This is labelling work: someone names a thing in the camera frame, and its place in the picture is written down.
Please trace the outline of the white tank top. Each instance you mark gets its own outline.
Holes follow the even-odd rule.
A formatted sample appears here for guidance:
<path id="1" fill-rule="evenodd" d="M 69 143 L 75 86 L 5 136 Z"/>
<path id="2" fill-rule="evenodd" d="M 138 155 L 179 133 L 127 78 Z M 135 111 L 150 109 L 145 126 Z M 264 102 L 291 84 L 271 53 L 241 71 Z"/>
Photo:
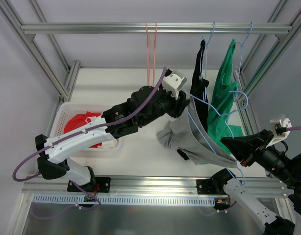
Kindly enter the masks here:
<path id="1" fill-rule="evenodd" d="M 97 116 L 87 117 L 85 119 L 85 122 L 90 123 L 90 122 L 93 122 L 95 119 L 97 119 Z M 116 146 L 117 146 L 117 141 L 112 140 L 112 141 L 105 141 L 102 143 L 95 144 L 95 145 L 91 146 L 90 148 L 111 149 L 111 148 L 115 148 Z"/>

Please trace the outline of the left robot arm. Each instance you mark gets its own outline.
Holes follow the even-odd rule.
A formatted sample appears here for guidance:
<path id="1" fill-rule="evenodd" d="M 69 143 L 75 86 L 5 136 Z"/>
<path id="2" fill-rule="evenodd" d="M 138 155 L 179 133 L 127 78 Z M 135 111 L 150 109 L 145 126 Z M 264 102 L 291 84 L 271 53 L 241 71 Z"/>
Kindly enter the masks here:
<path id="1" fill-rule="evenodd" d="M 97 188 L 93 169 L 76 163 L 71 159 L 72 155 L 97 143 L 136 133 L 165 114 L 177 118 L 189 103 L 183 91 L 174 96 L 162 86 L 144 86 L 132 93 L 127 101 L 104 111 L 82 127 L 55 138 L 38 135 L 35 143 L 40 151 L 39 173 L 45 180 L 65 178 L 83 191 L 92 192 Z"/>

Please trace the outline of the black tank top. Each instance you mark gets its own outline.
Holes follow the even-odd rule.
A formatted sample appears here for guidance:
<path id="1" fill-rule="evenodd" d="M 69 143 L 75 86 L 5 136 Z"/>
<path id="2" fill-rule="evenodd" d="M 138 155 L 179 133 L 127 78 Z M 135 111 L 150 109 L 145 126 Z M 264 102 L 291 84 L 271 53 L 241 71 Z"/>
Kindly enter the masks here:
<path id="1" fill-rule="evenodd" d="M 203 78 L 202 69 L 201 69 L 205 46 L 206 46 L 206 41 L 203 39 L 200 42 L 200 49 L 196 56 L 196 63 L 195 63 L 194 73 L 192 76 L 190 94 L 194 95 L 195 97 L 205 102 L 208 102 L 206 89 L 209 85 L 209 81 Z M 202 124 L 204 130 L 208 132 L 208 124 L 207 124 L 208 106 L 200 101 L 195 101 L 195 107 L 200 123 Z"/>

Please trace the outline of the red tank top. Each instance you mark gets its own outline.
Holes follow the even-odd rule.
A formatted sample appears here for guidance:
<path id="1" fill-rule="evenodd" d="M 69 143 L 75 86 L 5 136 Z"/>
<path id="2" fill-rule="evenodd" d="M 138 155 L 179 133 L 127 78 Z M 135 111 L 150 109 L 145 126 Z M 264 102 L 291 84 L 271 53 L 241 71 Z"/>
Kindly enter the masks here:
<path id="1" fill-rule="evenodd" d="M 85 114 L 76 114 L 65 125 L 64 134 L 88 124 L 85 122 L 85 119 L 87 117 L 92 117 L 92 116 L 99 117 L 100 115 L 101 115 L 101 113 L 92 113 L 92 112 L 86 112 Z"/>

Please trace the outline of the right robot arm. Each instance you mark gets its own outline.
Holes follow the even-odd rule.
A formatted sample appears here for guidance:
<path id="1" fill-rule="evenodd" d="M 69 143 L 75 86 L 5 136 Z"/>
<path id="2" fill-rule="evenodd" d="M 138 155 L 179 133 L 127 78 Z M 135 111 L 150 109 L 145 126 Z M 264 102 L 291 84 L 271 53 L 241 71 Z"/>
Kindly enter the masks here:
<path id="1" fill-rule="evenodd" d="M 241 182 L 227 169 L 210 178 L 216 194 L 231 196 L 254 220 L 264 235 L 301 235 L 301 153 L 292 159 L 274 147 L 282 140 L 272 131 L 246 137 L 225 137 L 225 145 L 241 166 L 256 163 L 274 176 L 273 179 L 252 179 L 250 184 Z M 288 198 L 294 207 L 295 221 L 277 215 L 259 201 L 260 197 Z"/>

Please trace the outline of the pink hanger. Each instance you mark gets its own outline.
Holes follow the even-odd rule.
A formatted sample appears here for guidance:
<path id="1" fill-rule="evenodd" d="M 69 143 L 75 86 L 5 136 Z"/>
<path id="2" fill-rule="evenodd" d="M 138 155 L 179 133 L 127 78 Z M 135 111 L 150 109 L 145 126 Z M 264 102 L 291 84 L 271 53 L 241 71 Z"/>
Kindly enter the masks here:
<path id="1" fill-rule="evenodd" d="M 146 23 L 146 45 L 147 45 L 147 85 L 150 85 L 150 42 L 151 36 L 148 31 L 148 23 Z"/>
<path id="2" fill-rule="evenodd" d="M 154 45 L 153 45 L 153 76 L 152 85 L 155 86 L 155 70 L 156 70 L 156 44 L 157 44 L 157 33 L 158 33 L 158 23 L 155 22 L 155 34 L 154 34 Z"/>

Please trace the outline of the grey tank top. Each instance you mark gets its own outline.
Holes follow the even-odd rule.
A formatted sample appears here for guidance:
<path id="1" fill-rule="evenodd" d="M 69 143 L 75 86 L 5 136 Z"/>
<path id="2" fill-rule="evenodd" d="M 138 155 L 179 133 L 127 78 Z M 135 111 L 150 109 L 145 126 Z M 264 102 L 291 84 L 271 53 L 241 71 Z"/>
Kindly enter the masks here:
<path id="1" fill-rule="evenodd" d="M 189 100 L 181 116 L 168 121 L 157 132 L 159 143 L 168 149 L 181 150 L 195 165 L 213 164 L 237 168 L 236 160 L 208 136 L 199 120 L 194 98 Z"/>

